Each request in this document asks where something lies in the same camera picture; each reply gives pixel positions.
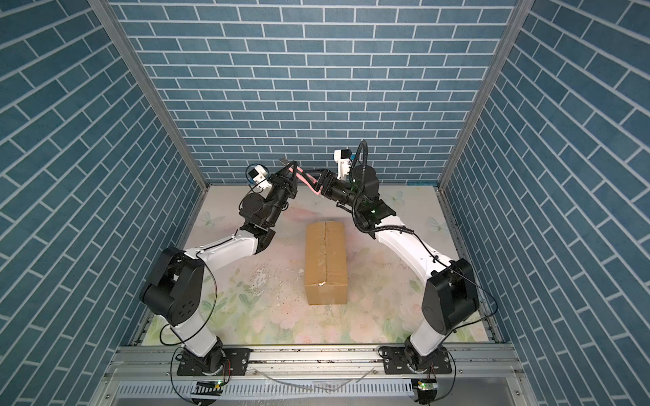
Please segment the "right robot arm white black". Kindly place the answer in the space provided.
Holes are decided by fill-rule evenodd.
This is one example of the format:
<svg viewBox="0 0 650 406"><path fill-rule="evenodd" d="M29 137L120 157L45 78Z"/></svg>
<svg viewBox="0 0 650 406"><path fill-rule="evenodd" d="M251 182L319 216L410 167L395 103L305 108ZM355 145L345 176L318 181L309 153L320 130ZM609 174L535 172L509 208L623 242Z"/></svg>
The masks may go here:
<svg viewBox="0 0 650 406"><path fill-rule="evenodd" d="M424 321L406 340L412 363L425 360L480 307L477 284L469 262L436 251L406 227L379 194L374 169L354 167L347 180L328 169L299 170L302 182L315 194L345 208L361 233L371 236L401 258L424 285Z"/></svg>

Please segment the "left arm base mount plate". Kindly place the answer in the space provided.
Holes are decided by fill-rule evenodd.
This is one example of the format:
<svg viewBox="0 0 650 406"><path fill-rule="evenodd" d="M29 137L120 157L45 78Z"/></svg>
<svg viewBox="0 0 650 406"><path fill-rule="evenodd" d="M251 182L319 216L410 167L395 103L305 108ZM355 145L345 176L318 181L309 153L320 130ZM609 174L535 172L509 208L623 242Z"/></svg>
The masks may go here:
<svg viewBox="0 0 650 406"><path fill-rule="evenodd" d="M252 351L249 348L217 348L198 357L183 349L174 357L180 377L244 376Z"/></svg>

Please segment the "brown cardboard express box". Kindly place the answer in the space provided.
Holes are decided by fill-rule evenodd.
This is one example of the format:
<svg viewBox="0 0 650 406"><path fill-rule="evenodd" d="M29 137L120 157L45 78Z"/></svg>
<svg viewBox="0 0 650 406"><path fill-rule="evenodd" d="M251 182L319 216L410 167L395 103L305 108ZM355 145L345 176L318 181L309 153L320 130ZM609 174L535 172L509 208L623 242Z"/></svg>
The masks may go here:
<svg viewBox="0 0 650 406"><path fill-rule="evenodd" d="M305 291L310 306L347 304L345 225L310 224L306 229Z"/></svg>

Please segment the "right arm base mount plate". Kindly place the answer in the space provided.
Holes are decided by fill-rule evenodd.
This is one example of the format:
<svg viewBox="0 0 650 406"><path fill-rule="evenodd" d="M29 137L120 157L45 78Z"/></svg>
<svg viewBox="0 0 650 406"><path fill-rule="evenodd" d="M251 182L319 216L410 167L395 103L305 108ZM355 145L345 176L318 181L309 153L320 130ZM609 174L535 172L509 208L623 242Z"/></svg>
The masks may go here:
<svg viewBox="0 0 650 406"><path fill-rule="evenodd" d="M384 365L387 375L406 374L450 374L452 366L445 347L434 350L431 354L419 355L411 346L381 346L377 354Z"/></svg>

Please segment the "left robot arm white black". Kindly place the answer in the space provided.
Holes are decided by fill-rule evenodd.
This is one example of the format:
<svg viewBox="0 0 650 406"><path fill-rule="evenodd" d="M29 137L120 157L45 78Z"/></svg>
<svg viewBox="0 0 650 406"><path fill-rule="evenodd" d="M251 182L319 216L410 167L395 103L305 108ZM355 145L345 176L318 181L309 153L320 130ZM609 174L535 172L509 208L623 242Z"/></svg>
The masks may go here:
<svg viewBox="0 0 650 406"><path fill-rule="evenodd" d="M140 293L140 301L162 316L186 351L196 358L211 357L219 339L199 311L203 279L217 282L216 271L261 253L274 238L280 214L297 195L297 162L289 161L274 174L262 175L254 168L249 175L253 188L240 202L243 225L236 233L198 248L163 250Z"/></svg>

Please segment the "pink utility knife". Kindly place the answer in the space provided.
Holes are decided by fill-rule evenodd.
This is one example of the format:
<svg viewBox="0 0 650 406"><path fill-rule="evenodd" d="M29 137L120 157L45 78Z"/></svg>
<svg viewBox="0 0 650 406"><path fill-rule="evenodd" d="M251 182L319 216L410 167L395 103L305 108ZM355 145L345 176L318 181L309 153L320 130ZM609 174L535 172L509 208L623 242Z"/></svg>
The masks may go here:
<svg viewBox="0 0 650 406"><path fill-rule="evenodd" d="M285 167L285 165L290 161L287 158L281 158L281 159L279 159L279 162L281 162ZM298 181L300 181L304 185L306 185L308 187L308 189L311 192L313 192L315 195L320 196L320 195L317 194L317 191L315 190L318 178L313 178L313 177L310 177L307 174L304 174L304 170L305 169L301 168L298 165L298 162L297 162L297 171L298 171L297 178L298 178Z"/></svg>

